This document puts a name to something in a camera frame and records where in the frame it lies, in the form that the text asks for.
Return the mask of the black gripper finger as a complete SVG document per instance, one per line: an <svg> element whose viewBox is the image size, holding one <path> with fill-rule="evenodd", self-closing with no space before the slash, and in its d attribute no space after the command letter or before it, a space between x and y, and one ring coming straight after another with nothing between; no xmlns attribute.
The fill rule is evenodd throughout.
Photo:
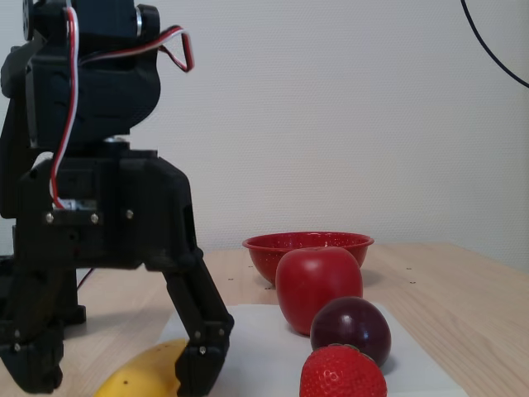
<svg viewBox="0 0 529 397"><path fill-rule="evenodd" d="M164 273L169 296L188 334L174 372L180 394L208 394L226 360L234 318L199 249L178 256L176 268Z"/></svg>
<svg viewBox="0 0 529 397"><path fill-rule="evenodd" d="M75 270L1 269L1 361L27 394L51 394L62 382L65 286L76 289Z"/></svg>

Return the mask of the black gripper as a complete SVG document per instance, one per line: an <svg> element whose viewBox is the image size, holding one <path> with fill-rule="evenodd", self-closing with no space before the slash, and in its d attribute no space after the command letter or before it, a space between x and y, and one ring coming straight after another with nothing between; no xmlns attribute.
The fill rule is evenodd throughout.
<svg viewBox="0 0 529 397"><path fill-rule="evenodd" d="M86 209L52 207L50 164L42 161L18 184L18 265L183 271L203 258L188 178L155 151L65 159L60 197L84 201Z"/></svg>

